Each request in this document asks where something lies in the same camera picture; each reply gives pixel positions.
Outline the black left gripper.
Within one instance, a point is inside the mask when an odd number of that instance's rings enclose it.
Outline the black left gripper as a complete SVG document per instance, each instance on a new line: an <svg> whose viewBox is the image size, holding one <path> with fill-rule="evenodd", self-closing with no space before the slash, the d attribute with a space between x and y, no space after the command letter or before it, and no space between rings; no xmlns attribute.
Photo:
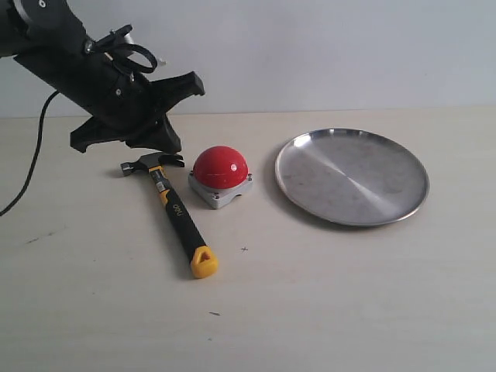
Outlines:
<svg viewBox="0 0 496 372"><path fill-rule="evenodd" d="M166 114L191 96L205 95L201 78L191 71L148 81L156 57L137 44L94 50L85 40L76 53L62 47L25 43L16 46L18 64L91 114L76 130L79 140L127 140L130 148L181 152L181 139Z"/></svg>

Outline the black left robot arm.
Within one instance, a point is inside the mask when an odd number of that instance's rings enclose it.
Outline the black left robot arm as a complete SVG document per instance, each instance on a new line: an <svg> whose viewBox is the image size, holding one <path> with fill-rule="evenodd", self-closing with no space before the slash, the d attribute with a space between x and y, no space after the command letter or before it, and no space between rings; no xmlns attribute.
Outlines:
<svg viewBox="0 0 496 372"><path fill-rule="evenodd" d="M177 103L205 93L190 72L149 81L158 66L145 47L129 40L125 25L93 40L66 1L3 1L1 55L13 57L91 118L70 134L83 153L90 145L113 141L130 148L181 151L181 140L167 117Z"/></svg>

